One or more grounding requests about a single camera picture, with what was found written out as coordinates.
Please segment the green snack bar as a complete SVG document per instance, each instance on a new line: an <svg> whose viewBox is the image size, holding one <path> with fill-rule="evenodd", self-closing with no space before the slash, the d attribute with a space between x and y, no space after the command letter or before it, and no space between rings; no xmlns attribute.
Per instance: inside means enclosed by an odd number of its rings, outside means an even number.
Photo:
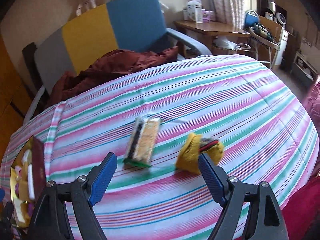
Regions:
<svg viewBox="0 0 320 240"><path fill-rule="evenodd" d="M123 163L135 167L151 166L151 156L160 124L160 118L138 117L136 119Z"/></svg>

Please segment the white product box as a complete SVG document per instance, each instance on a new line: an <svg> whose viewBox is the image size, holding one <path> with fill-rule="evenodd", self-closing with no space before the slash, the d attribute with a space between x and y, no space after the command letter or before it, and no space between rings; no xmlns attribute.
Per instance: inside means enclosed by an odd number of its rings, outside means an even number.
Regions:
<svg viewBox="0 0 320 240"><path fill-rule="evenodd" d="M195 23L202 23L202 2L201 0L191 0L187 3L188 17Z"/></svg>

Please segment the striped bed sheet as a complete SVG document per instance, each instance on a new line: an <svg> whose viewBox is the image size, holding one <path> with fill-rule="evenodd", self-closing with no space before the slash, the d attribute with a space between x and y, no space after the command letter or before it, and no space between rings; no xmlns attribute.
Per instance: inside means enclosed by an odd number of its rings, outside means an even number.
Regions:
<svg viewBox="0 0 320 240"><path fill-rule="evenodd" d="M138 117L160 118L150 167L123 163ZM35 136L46 177L68 183L110 152L117 170L95 214L108 239L207 239L221 212L201 176L175 167L189 133L219 139L220 166L244 183L267 181L284 207L310 178L319 138L291 90L260 62L211 56L126 75L49 107L10 138L1 187Z"/></svg>

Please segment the wooden wardrobe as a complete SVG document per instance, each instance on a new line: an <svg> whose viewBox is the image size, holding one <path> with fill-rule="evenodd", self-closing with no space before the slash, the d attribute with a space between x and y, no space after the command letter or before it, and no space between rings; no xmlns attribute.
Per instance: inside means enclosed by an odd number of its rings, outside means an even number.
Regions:
<svg viewBox="0 0 320 240"><path fill-rule="evenodd" d="M23 125L30 104L28 89L1 40L1 156L7 149L11 135Z"/></svg>

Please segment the yellow wrapped candy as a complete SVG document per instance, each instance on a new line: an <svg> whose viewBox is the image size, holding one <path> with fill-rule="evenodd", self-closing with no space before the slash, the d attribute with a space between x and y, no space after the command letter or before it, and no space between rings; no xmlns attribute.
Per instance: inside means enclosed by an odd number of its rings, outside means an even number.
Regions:
<svg viewBox="0 0 320 240"><path fill-rule="evenodd" d="M190 133L176 160L176 168L199 175L199 156L207 153L215 165L217 165L224 155L223 143L214 137L204 137L201 134Z"/></svg>

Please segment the gold metal tray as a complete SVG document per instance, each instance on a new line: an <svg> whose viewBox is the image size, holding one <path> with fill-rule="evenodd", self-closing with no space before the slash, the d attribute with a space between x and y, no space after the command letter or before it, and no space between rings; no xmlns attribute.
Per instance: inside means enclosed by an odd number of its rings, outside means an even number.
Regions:
<svg viewBox="0 0 320 240"><path fill-rule="evenodd" d="M32 136L18 152L10 168L10 195L19 228L29 226L35 204L46 184L44 144Z"/></svg>

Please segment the wooden desk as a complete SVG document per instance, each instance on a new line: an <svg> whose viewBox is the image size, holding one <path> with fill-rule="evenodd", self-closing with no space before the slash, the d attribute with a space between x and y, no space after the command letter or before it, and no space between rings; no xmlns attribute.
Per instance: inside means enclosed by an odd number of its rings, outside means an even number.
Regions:
<svg viewBox="0 0 320 240"><path fill-rule="evenodd" d="M236 42L239 38L249 38L251 36L249 32L241 28L220 22L175 21L174 25L178 31L195 38L207 46L213 55L216 55L213 51L213 42L218 37L225 36Z"/></svg>

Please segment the maroon cloth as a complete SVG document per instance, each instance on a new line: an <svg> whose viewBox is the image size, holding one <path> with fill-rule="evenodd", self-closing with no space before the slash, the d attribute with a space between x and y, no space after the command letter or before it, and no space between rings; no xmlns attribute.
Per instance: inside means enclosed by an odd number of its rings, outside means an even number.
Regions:
<svg viewBox="0 0 320 240"><path fill-rule="evenodd" d="M113 50L97 59L78 75L66 71L54 85L46 107L80 95L119 77L175 62L177 56L177 46L165 49L160 53Z"/></svg>

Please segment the patterned curtain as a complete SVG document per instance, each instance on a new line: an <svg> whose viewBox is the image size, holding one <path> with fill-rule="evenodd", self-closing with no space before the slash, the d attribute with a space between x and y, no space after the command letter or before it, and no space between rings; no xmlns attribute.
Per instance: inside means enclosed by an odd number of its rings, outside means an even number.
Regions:
<svg viewBox="0 0 320 240"><path fill-rule="evenodd" d="M236 28L244 25L244 0L213 0L217 22Z"/></svg>

